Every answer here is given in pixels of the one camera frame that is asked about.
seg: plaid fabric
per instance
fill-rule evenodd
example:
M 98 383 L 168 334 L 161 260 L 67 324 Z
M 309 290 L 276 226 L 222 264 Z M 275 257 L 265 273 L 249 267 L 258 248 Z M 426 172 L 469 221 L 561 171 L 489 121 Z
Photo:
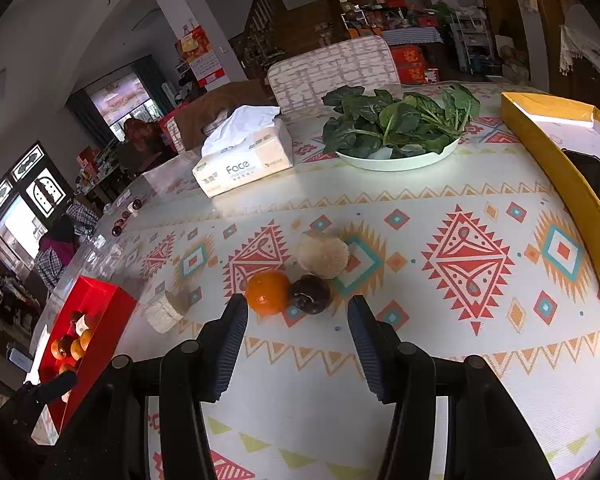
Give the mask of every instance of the plaid fabric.
M 67 208 L 66 214 L 74 221 L 74 224 L 77 223 L 78 227 L 84 226 L 89 231 L 96 227 L 99 220 L 96 213 L 79 202 L 72 203 Z
M 49 248 L 44 252 L 38 253 L 34 269 L 39 274 L 42 282 L 46 285 L 46 288 L 53 291 L 58 284 L 58 280 L 60 279 L 64 267 L 56 252 Z

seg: plate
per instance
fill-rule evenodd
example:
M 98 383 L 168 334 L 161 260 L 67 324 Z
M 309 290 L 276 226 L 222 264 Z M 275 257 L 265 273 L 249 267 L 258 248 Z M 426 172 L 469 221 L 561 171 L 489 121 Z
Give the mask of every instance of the plate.
M 439 162 L 443 158 L 451 155 L 454 149 L 458 146 L 460 139 L 454 140 L 448 144 L 442 153 L 425 153 L 424 155 L 410 156 L 408 158 L 390 158 L 389 160 L 373 160 L 371 158 L 357 158 L 355 156 L 344 155 L 336 152 L 336 154 L 348 164 L 362 170 L 371 171 L 407 171 L 415 170 L 416 168 L 424 168 Z

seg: green plant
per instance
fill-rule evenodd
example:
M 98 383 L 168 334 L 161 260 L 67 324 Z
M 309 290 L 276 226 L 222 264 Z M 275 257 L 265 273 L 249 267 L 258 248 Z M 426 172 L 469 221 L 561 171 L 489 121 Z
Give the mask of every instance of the green plant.
M 325 153 L 369 158 L 387 146 L 392 158 L 440 154 L 480 113 L 478 99 L 459 83 L 442 89 L 443 106 L 416 92 L 406 92 L 401 100 L 387 90 L 374 90 L 372 96 L 363 92 L 362 86 L 341 86 L 322 98 L 341 113 L 323 127 Z

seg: tissue package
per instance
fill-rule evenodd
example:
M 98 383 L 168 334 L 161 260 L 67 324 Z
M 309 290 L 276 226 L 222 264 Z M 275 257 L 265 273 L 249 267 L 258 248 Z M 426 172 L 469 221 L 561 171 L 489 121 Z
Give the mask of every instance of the tissue package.
M 279 118 L 237 146 L 205 155 L 193 175 L 207 196 L 215 196 L 293 166 L 291 137 Z

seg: white column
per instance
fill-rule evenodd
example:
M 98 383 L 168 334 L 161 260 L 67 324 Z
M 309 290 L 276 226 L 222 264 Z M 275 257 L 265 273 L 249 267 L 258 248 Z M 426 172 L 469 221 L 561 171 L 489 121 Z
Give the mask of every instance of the white column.
M 229 45 L 216 17 L 205 0 L 156 0 L 177 38 L 184 36 L 184 27 L 202 26 L 224 69 L 225 76 L 206 85 L 212 90 L 229 81 L 245 81 L 247 77 Z

